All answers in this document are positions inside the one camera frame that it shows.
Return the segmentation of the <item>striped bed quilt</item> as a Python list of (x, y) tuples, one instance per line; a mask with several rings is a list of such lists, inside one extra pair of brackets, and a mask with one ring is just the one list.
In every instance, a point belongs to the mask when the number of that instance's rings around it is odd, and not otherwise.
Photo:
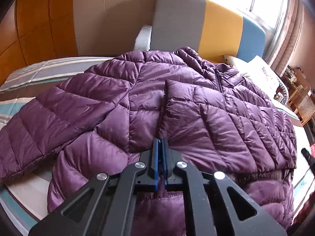
[[(1, 127), (39, 93), (107, 59), (95, 56), (53, 59), (16, 70), (1, 85)], [(54, 163), (51, 160), (26, 176), (1, 185), (1, 235), (28, 235), (47, 215), (47, 192)]]

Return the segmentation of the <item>white printed pillow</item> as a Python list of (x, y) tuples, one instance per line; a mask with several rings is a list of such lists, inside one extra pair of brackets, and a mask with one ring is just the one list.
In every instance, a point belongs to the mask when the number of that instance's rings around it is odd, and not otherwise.
[(260, 57), (255, 56), (249, 62), (231, 55), (223, 56), (228, 65), (235, 67), (239, 73), (251, 80), (271, 99), (286, 105), (289, 99), (288, 89), (280, 77)]

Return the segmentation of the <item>purple quilted down jacket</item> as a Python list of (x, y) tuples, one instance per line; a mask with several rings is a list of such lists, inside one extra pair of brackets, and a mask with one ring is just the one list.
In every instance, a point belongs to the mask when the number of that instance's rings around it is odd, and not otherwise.
[(1, 181), (54, 159), (52, 212), (94, 175), (136, 162), (155, 138), (200, 171), (226, 173), (280, 225), (291, 225), (290, 117), (235, 68), (189, 47), (122, 54), (36, 96), (1, 129)]

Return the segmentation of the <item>brown wooden wardrobe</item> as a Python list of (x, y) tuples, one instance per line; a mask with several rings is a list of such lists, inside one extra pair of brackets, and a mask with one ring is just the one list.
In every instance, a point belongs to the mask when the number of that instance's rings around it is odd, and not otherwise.
[(1, 21), (1, 82), (37, 62), (77, 56), (73, 0), (14, 0)]

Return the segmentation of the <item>wooden bedside table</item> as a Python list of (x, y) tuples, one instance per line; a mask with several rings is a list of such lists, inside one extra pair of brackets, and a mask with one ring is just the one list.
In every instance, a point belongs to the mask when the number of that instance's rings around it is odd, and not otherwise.
[(314, 117), (314, 96), (311, 85), (300, 68), (287, 66), (283, 75), (289, 91), (288, 105), (305, 126)]

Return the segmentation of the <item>grey yellow blue headboard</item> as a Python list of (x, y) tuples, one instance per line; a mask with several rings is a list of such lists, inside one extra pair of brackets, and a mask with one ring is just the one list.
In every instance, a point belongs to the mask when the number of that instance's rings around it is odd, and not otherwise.
[(137, 51), (188, 46), (215, 63), (231, 55), (248, 62), (264, 52), (266, 34), (253, 19), (214, 0), (156, 0), (152, 25), (136, 37)]

